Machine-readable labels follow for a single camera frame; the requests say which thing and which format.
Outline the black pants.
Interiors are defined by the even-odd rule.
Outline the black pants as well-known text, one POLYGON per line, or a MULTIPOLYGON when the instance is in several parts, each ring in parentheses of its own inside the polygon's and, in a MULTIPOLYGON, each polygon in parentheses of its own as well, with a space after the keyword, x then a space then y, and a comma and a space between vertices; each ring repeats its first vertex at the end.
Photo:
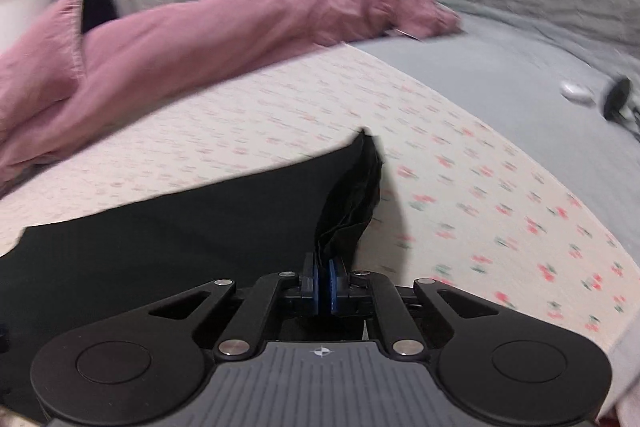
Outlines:
POLYGON ((37 419, 29 381, 57 335, 212 280, 242 287, 310 253, 350 265, 380 199, 372 136, 282 168, 24 230, 1 259, 1 402, 37 419))

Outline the floral bed sheet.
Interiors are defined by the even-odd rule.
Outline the floral bed sheet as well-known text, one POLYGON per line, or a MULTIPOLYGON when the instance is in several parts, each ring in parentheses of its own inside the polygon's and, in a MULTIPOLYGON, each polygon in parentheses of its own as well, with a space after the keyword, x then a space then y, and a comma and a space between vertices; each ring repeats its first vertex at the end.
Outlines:
POLYGON ((1 202, 1 247, 29 225, 91 215, 344 144, 366 127, 385 160, 358 263, 434 279, 620 347, 639 270, 555 176, 439 92, 351 46, 169 104, 1 202))

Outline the pink duvet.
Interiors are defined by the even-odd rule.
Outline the pink duvet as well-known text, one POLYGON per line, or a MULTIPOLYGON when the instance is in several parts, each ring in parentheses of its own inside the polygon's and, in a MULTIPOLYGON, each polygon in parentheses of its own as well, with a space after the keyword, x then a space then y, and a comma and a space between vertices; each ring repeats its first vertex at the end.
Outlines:
POLYGON ((76 92, 1 135, 1 186, 215 82, 389 31, 422 40, 460 26, 437 0, 196 0, 111 20, 81 34, 76 92))

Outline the light grey bed sheet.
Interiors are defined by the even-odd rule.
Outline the light grey bed sheet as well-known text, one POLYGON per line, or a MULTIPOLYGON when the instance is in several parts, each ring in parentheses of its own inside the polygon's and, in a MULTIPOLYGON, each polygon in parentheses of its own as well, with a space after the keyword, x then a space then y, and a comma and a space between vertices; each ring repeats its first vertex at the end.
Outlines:
POLYGON ((480 118, 555 176, 639 256, 639 144, 595 107, 561 94, 564 81, 608 83, 573 55, 503 23, 467 15, 462 33, 360 44, 480 118))

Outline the white small case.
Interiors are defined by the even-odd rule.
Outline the white small case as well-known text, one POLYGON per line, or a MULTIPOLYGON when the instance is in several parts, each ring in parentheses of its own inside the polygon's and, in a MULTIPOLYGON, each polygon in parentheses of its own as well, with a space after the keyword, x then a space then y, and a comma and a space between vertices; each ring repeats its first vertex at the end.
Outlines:
POLYGON ((567 101, 575 104, 592 105, 594 103, 592 91, 581 84, 563 81, 560 84, 560 92, 567 101))

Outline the black small device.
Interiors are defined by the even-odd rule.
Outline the black small device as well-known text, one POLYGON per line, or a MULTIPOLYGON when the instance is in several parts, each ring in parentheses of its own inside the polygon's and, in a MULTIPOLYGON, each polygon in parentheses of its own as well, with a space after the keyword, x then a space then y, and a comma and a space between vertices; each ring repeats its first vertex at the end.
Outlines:
POLYGON ((610 82, 601 114, 606 121, 619 124, 639 139, 639 103, 634 98, 634 83, 628 77, 615 77, 610 82))

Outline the pink pillow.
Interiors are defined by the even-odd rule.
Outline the pink pillow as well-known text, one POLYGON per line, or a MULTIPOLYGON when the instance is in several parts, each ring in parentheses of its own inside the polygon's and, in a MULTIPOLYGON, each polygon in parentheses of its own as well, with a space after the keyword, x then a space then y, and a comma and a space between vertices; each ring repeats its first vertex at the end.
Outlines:
POLYGON ((53 2, 1 55, 1 134, 70 98, 85 78, 84 0, 53 2))

